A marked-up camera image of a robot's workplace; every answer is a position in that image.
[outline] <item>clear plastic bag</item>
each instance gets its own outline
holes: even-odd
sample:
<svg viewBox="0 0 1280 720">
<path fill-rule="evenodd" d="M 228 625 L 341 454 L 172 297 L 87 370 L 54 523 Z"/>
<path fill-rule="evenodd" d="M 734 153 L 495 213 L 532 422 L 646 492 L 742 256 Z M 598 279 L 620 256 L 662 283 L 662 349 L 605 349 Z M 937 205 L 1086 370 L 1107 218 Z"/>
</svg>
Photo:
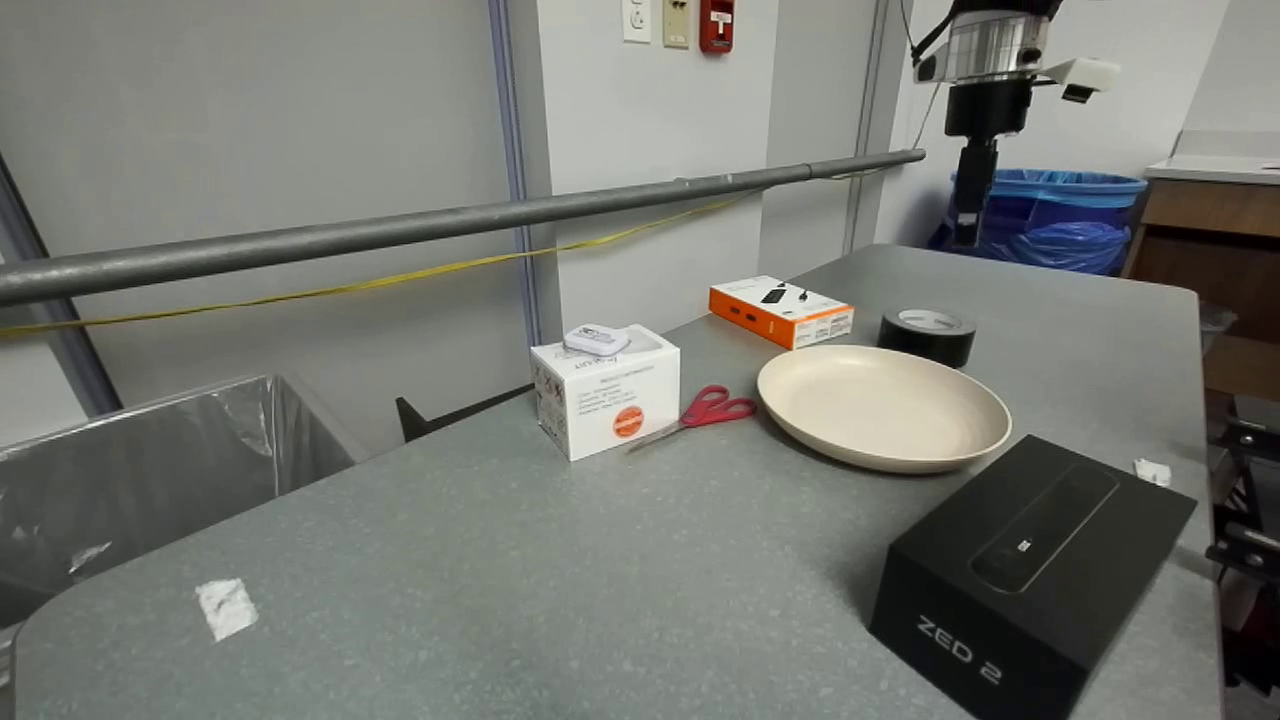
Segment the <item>clear plastic bag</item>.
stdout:
<svg viewBox="0 0 1280 720">
<path fill-rule="evenodd" d="M 0 627 L 82 575 L 350 469 L 276 376 L 0 446 Z"/>
</svg>

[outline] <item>table surface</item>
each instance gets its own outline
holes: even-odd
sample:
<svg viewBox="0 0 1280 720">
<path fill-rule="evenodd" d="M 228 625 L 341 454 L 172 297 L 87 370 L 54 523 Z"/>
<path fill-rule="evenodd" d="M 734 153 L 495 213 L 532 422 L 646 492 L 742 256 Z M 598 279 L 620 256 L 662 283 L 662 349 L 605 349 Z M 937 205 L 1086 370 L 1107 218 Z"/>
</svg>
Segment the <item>table surface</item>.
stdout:
<svg viewBox="0 0 1280 720">
<path fill-rule="evenodd" d="M 967 370 L 1018 430 L 1173 465 L 1204 499 L 1196 301 L 1177 287 L 863 247 L 804 274 L 980 323 Z M 684 397 L 777 357 L 695 319 Z M 514 401 L 75 582 L 17 644 L 21 714 L 966 714 L 867 632 L 892 535 L 966 485 L 828 465 L 770 421 L 568 465 Z M 1076 714 L 1218 714 L 1194 514 Z M 214 644 L 198 582 L 259 625 Z"/>
<path fill-rule="evenodd" d="M 1154 181 L 1280 183 L 1280 156 L 1173 156 L 1148 166 Z"/>
</svg>

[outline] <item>fire alarm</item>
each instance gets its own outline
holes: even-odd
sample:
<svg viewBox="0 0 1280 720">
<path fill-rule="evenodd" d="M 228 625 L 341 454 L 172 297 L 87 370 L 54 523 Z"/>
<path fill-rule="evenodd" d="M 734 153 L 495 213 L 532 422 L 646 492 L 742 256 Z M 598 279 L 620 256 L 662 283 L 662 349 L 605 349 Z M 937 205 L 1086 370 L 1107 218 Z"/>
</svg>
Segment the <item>fire alarm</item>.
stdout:
<svg viewBox="0 0 1280 720">
<path fill-rule="evenodd" d="M 738 0 L 704 0 L 701 8 L 701 49 L 704 55 L 727 55 L 734 52 L 734 25 L 738 25 Z"/>
</svg>

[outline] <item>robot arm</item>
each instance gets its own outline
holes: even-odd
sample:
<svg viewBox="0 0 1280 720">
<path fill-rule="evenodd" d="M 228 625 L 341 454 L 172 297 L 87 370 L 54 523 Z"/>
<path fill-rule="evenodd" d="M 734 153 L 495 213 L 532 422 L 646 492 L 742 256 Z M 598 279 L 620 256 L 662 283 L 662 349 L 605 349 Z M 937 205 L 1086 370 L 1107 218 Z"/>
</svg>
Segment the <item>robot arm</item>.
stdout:
<svg viewBox="0 0 1280 720">
<path fill-rule="evenodd" d="M 1120 72 L 1100 60 L 1074 60 L 1039 72 L 1050 20 L 1060 0 L 954 0 L 950 14 L 913 49 L 917 79 L 944 79 L 950 135 L 966 135 L 955 166 L 954 222 L 960 242 L 976 242 L 996 181 L 996 135 L 1029 125 L 1034 89 L 1063 84 L 1063 99 L 1086 104 Z"/>
</svg>

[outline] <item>cable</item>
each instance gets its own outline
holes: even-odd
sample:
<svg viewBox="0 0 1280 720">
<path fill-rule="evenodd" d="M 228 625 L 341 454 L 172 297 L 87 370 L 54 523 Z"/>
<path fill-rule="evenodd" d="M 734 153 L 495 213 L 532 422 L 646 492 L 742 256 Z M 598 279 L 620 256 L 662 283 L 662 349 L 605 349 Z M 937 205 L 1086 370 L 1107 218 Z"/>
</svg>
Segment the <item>cable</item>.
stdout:
<svg viewBox="0 0 1280 720">
<path fill-rule="evenodd" d="M 897 14 L 904 20 L 904 39 L 908 39 L 908 52 L 913 52 L 913 49 L 917 49 L 917 39 L 913 39 L 908 0 L 897 0 Z"/>
<path fill-rule="evenodd" d="M 919 140 L 926 140 L 926 127 L 928 127 L 928 115 L 933 115 L 933 104 L 937 104 L 937 93 L 941 93 L 944 84 L 933 84 L 933 95 L 928 95 L 928 106 L 926 106 L 926 120 L 919 120 L 919 127 L 917 127 L 917 143 L 913 146 L 919 146 Z"/>
<path fill-rule="evenodd" d="M 605 252 L 639 236 L 653 236 L 662 229 L 675 229 L 689 222 L 695 216 L 716 216 L 734 205 L 745 205 L 745 197 L 738 199 L 716 199 L 716 205 L 695 205 L 689 213 L 673 213 L 650 222 L 633 222 L 620 233 L 605 233 L 605 236 L 587 236 L 587 239 L 573 239 L 573 242 L 553 242 L 553 247 L 532 247 L 532 252 L 499 252 L 499 256 L 473 256 L 473 260 L 455 260 L 455 263 L 428 263 L 428 269 L 414 269 L 414 272 L 393 272 L 393 274 L 368 274 L 368 279 L 351 279 L 351 283 L 330 283 L 330 287 L 305 287 L 305 293 L 283 293 L 283 297 L 257 297 L 257 301 L 228 301 L 228 303 L 191 303 L 191 306 L 160 306 L 160 313 L 127 313 L 127 315 L 87 315 L 87 319 L 54 319 L 54 323 L 8 323 L 0 328 L 0 345 L 3 341 L 29 341 L 29 337 L 48 337 L 48 331 L 66 331 L 66 328 L 120 328 L 120 323 L 156 323 L 156 319 L 181 319 L 181 315 L 215 315 L 215 313 L 243 313 L 243 306 L 271 306 L 271 303 L 299 303 L 299 301 L 338 301 L 338 297 L 364 297 L 364 293 L 393 293 L 403 283 L 424 283 L 438 274 L 462 274 L 462 272 L 481 272 L 493 263 L 515 263 L 515 260 L 536 260 L 536 256 L 581 256 L 581 252 Z"/>
<path fill-rule="evenodd" d="M 926 65 L 926 52 L 950 32 L 955 14 L 960 14 L 960 0 L 954 0 L 950 14 L 933 32 L 926 32 L 919 42 L 913 42 L 913 68 Z"/>
</svg>

